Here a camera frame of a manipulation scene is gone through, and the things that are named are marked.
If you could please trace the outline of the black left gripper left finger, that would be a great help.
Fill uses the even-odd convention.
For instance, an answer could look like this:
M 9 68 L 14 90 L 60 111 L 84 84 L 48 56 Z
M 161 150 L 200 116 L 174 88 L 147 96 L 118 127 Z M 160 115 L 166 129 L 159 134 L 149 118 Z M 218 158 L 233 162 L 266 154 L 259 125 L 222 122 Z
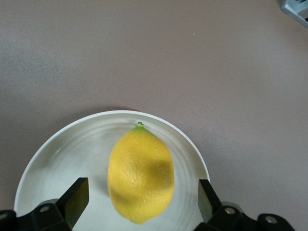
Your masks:
M 18 217 L 13 210 L 0 212 L 2 231 L 71 231 L 89 203 L 89 180 L 78 178 L 59 198 L 42 202 Z

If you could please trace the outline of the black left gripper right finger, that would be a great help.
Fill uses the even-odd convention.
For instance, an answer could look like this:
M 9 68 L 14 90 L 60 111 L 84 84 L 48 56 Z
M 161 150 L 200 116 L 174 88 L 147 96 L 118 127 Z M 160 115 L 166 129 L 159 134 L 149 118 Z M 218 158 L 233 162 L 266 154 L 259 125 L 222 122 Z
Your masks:
M 247 216 L 237 204 L 223 203 L 209 180 L 200 179 L 198 184 L 198 207 L 203 218 L 196 231 L 293 231 L 284 218 L 269 213 L 257 219 Z

